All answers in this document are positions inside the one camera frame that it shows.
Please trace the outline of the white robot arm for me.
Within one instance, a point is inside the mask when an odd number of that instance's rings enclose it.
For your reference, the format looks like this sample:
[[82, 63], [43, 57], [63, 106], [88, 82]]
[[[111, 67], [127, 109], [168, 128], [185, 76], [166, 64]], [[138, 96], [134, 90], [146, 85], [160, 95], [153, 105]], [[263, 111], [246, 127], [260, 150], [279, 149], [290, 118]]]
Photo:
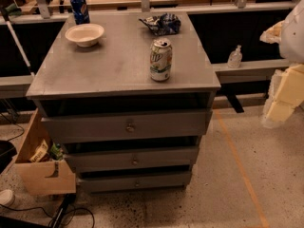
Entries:
[[304, 102], [304, 0], [283, 21], [265, 30], [260, 40], [278, 43], [280, 56], [291, 63], [287, 69], [275, 71], [263, 108], [262, 124], [274, 128]]

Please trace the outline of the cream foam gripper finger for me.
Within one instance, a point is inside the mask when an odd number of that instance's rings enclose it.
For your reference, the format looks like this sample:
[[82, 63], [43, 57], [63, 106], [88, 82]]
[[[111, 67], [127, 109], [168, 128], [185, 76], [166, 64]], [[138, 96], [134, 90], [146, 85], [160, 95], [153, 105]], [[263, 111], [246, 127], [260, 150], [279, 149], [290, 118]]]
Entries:
[[263, 31], [259, 37], [259, 40], [268, 44], [279, 44], [281, 42], [282, 26], [282, 21], [277, 22], [272, 27]]
[[304, 102], [304, 65], [277, 69], [272, 76], [268, 95], [261, 123], [267, 128], [274, 128], [284, 124]]

